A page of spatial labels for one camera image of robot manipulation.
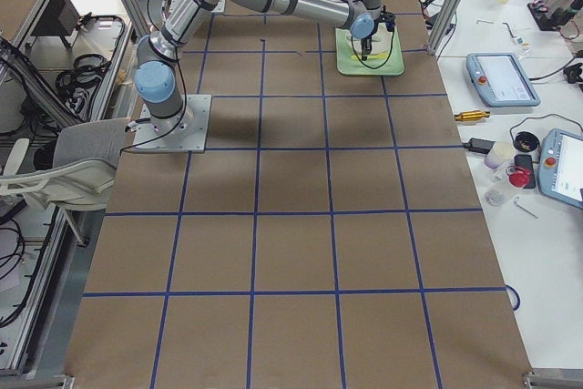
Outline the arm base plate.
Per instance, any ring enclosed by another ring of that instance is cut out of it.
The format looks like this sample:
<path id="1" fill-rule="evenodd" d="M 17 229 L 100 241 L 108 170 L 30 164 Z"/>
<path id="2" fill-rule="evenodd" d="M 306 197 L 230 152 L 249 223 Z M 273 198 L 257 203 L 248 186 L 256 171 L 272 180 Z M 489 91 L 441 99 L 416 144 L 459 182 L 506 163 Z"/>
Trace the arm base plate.
<path id="1" fill-rule="evenodd" d="M 186 95 L 186 113 L 174 118 L 153 118 L 146 104 L 140 117 L 148 121 L 136 126 L 133 151 L 138 153 L 203 153 L 210 120 L 211 95 Z"/>
<path id="2" fill-rule="evenodd" d="M 212 9 L 212 13 L 214 15 L 221 15 L 225 12 L 226 9 L 226 1 L 227 0 L 217 0 L 217 2 L 214 4 L 214 7 Z"/>

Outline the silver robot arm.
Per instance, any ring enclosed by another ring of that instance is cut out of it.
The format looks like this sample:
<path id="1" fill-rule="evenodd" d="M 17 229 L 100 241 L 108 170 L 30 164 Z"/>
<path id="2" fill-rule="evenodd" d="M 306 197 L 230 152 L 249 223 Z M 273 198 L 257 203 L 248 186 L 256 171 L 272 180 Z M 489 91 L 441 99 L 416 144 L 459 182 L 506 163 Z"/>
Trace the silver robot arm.
<path id="1" fill-rule="evenodd" d="M 160 30 L 138 45 L 136 89 L 153 118 L 166 120 L 182 113 L 175 66 L 179 51 L 214 10 L 219 0 L 179 0 Z M 251 11 L 295 15 L 349 31 L 358 39 L 371 37 L 384 12 L 383 0 L 231 0 Z"/>

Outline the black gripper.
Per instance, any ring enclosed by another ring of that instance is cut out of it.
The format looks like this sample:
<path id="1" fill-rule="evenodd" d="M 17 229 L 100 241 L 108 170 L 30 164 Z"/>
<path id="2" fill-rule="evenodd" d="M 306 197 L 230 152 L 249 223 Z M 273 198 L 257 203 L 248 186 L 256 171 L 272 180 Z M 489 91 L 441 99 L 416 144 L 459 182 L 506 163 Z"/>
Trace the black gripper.
<path id="1" fill-rule="evenodd" d="M 373 49 L 373 37 L 367 36 L 361 39 L 361 59 L 366 60 L 368 56 L 372 53 Z"/>

